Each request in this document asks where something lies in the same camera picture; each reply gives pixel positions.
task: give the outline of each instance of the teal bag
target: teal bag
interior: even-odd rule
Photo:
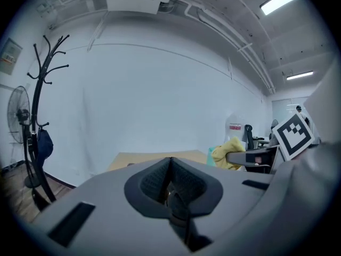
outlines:
[[[207,162],[206,164],[208,166],[215,166],[215,162],[212,158],[212,152],[214,151],[216,147],[211,147],[211,148],[208,148],[208,154],[207,154]]]

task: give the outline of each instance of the fan grille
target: fan grille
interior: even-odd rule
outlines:
[[[30,103],[26,89],[19,86],[13,90],[7,107],[10,133],[18,143],[23,143],[21,124],[30,124]]]

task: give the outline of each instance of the fan base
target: fan base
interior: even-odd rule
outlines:
[[[40,186],[40,182],[39,182],[39,179],[37,178],[37,175],[34,173],[33,174],[33,177],[31,178],[31,180],[32,180],[32,183],[31,183],[31,181],[30,181],[30,179],[29,179],[29,177],[26,177],[25,178],[25,186],[27,187],[27,188],[37,188],[37,187],[39,187]]]

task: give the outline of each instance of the black coat rack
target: black coat rack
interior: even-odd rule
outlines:
[[[27,155],[27,149],[26,149],[26,143],[27,143],[27,147],[28,147],[28,153],[30,155],[30,158],[31,158],[31,163],[32,163],[32,166],[36,172],[36,175],[37,175],[37,178],[40,182],[40,184],[42,185],[42,188],[44,189],[46,195],[48,196],[49,200],[51,202],[55,201],[55,196],[53,194],[53,192],[51,191],[51,188],[50,186],[48,185],[48,182],[46,180],[46,177],[45,177],[45,173],[43,171],[43,168],[42,167],[39,167],[38,164],[37,164],[37,158],[38,158],[38,140],[37,140],[37,132],[36,132],[36,125],[39,126],[39,128],[43,128],[44,126],[47,126],[49,125],[49,122],[45,123],[45,124],[42,124],[40,125],[38,123],[38,106],[39,106],[39,98],[40,98],[40,93],[42,91],[42,87],[43,87],[43,83],[45,84],[52,84],[52,82],[47,82],[45,80],[46,76],[56,70],[56,69],[59,69],[59,68],[64,68],[64,67],[69,67],[69,65],[65,65],[65,66],[59,66],[59,67],[55,67],[55,68],[52,68],[51,70],[48,70],[48,67],[51,63],[51,60],[53,59],[53,57],[57,54],[57,53],[62,53],[62,54],[66,54],[65,52],[62,52],[62,51],[57,51],[58,47],[69,37],[70,35],[67,35],[65,38],[63,38],[63,36],[61,36],[57,43],[55,44],[55,46],[52,48],[51,50],[51,44],[50,42],[48,41],[48,39],[46,38],[46,36],[44,35],[44,39],[47,41],[47,44],[48,44],[48,54],[44,60],[44,63],[43,65],[41,65],[41,62],[40,62],[40,59],[39,59],[39,55],[38,55],[38,51],[37,51],[37,45],[34,44],[34,50],[35,50],[35,53],[36,53],[36,56],[37,56],[37,60],[38,60],[38,63],[39,63],[39,74],[37,77],[33,77],[31,76],[29,73],[27,73],[27,75],[29,77],[31,77],[32,79],[38,79],[37,81],[37,84],[36,84],[36,88],[35,88],[35,91],[34,91],[34,96],[33,96],[33,104],[32,104],[32,110],[31,110],[31,122],[30,124],[32,125],[32,131],[30,132],[29,130],[29,126],[26,126],[26,130],[24,131],[24,149],[25,149],[25,162],[26,162],[26,165],[27,167],[29,167],[29,160],[28,160],[28,155]],[[42,200],[44,201],[45,199],[42,198],[42,196],[39,195],[39,193],[34,190],[33,188],[33,198],[35,200],[35,203],[36,205],[38,206],[39,202],[41,203]],[[43,202],[42,204],[40,204],[40,206],[46,206],[48,205],[48,202]]]

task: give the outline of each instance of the black rectangular slot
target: black rectangular slot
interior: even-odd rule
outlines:
[[[58,244],[67,247],[94,209],[94,205],[83,202],[79,203],[48,234],[49,238],[56,241]]]

